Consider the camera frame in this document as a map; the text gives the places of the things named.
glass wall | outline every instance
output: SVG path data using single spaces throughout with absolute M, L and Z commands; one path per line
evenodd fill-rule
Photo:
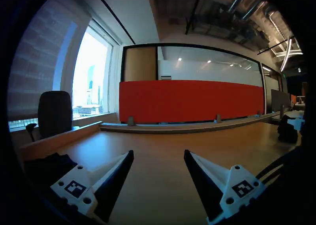
M 262 87 L 257 62 L 225 52 L 192 47 L 161 47 L 158 79 L 219 81 Z
M 267 98 L 267 113 L 272 113 L 271 90 L 282 91 L 281 75 L 266 65 L 262 65 L 265 78 L 265 90 Z

black office chair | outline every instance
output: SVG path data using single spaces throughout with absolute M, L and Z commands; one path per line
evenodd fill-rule
M 69 93 L 65 91 L 48 91 L 42 93 L 38 103 L 38 128 L 41 139 L 70 131 L 72 107 Z M 26 126 L 32 141 L 32 131 L 36 124 Z

red panel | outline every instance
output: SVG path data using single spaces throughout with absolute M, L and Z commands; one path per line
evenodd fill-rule
M 215 81 L 158 80 L 120 83 L 120 121 L 185 122 L 263 113 L 263 88 Z

screw hole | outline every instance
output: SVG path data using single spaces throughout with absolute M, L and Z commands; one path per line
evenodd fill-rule
M 88 197 L 85 197 L 85 198 L 83 199 L 83 202 L 84 202 L 85 204 L 90 204 L 90 203 L 91 203 L 91 199 L 88 198 Z
M 75 204 L 70 205 L 70 208 L 73 209 L 73 210 L 78 210 L 78 207 Z
M 229 197 L 229 198 L 226 199 L 226 204 L 232 204 L 232 203 L 234 203 L 234 199 L 233 198 Z

desk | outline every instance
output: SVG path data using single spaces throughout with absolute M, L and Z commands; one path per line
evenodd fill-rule
M 184 150 L 226 168 L 241 164 L 256 175 L 294 147 L 277 138 L 277 126 L 262 122 L 178 135 L 97 131 L 50 153 L 68 154 L 73 161 L 91 168 L 134 150 L 134 162 L 109 224 L 202 225 L 207 215 L 184 163 Z

